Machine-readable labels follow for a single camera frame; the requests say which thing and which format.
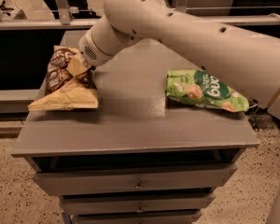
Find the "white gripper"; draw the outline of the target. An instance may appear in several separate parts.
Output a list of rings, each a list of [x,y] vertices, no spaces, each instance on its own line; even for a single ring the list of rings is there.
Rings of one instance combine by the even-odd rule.
[[[127,46],[128,36],[113,28],[103,16],[81,37],[78,43],[81,54],[73,56],[66,70],[76,77],[85,73],[90,66],[107,63]]]

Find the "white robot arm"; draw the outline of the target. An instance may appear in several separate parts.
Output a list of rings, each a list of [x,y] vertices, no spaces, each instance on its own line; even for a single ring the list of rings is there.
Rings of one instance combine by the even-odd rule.
[[[79,40],[100,66],[154,39],[225,81],[280,120],[280,38],[172,10],[162,0],[104,0],[104,16]]]

